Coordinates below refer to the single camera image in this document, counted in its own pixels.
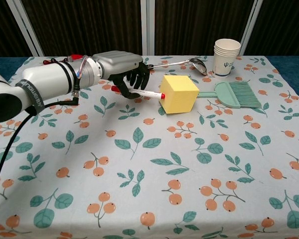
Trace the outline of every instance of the brush handle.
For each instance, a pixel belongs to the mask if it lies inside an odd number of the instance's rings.
[[[217,98],[216,92],[199,92],[197,98]]]

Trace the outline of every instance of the green brush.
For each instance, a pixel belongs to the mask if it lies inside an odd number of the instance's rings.
[[[247,82],[221,82],[215,86],[214,92],[199,92],[197,98],[218,98],[223,105],[230,108],[261,107]]]

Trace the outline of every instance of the black cable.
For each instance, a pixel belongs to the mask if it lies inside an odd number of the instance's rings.
[[[45,108],[48,108],[50,106],[55,106],[55,105],[65,105],[65,104],[68,104],[68,103],[72,103],[72,104],[76,104],[76,100],[73,98],[73,101],[59,101],[59,102],[53,102],[53,103],[50,103],[50,104],[47,104],[45,105],[44,107]],[[3,164],[5,162],[5,159],[6,159],[6,156],[8,155],[8,152],[17,136],[17,134],[20,132],[20,130],[22,129],[22,127],[29,121],[29,119],[31,119],[34,115],[28,115],[23,121],[22,123],[19,125],[19,127],[15,130],[13,136],[11,137],[8,145],[6,146],[5,148],[5,151],[3,153],[3,156],[1,158],[1,161],[0,161],[0,173],[1,173],[1,170],[2,170],[2,167],[3,167]]]
[[[71,82],[70,75],[69,75],[68,71],[65,69],[65,67],[64,67],[61,63],[59,63],[59,62],[55,62],[55,63],[58,64],[58,65],[62,68],[62,70],[64,71],[64,73],[65,73],[65,75],[66,75],[66,78],[67,78],[67,80],[68,80],[68,84],[69,84],[69,90],[68,90],[68,93],[70,93],[71,90],[72,90],[72,82]]]
[[[1,173],[1,170],[2,170],[2,167],[3,167],[3,164],[4,164],[4,161],[5,161],[5,158],[6,158],[6,156],[8,155],[8,152],[9,152],[9,150],[10,150],[10,148],[11,148],[11,145],[13,144],[13,142],[14,142],[14,140],[15,140],[17,134],[18,134],[19,131],[22,129],[22,127],[25,125],[25,123],[27,123],[28,120],[31,119],[32,116],[33,116],[33,115],[28,115],[28,116],[22,121],[22,123],[20,124],[20,126],[15,130],[14,134],[12,135],[12,137],[11,137],[11,139],[10,139],[8,145],[7,145],[6,148],[5,148],[5,151],[4,151],[3,156],[2,156],[2,158],[1,158],[1,161],[0,161],[0,173]]]

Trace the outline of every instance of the cup logo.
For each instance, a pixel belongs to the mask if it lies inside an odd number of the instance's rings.
[[[227,66],[231,67],[232,65],[233,65],[233,62],[232,63],[228,63],[228,62],[224,63],[224,67],[227,67]]]

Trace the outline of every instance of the red marker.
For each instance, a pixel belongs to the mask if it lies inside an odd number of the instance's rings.
[[[119,88],[117,88],[116,86],[112,86],[111,90],[114,92],[120,92]],[[138,93],[141,96],[148,96],[148,97],[152,97],[152,98],[156,98],[156,99],[165,99],[164,93],[158,93],[158,92],[154,92],[154,91],[136,90],[136,89],[131,89],[131,88],[129,88],[129,91],[131,93]]]

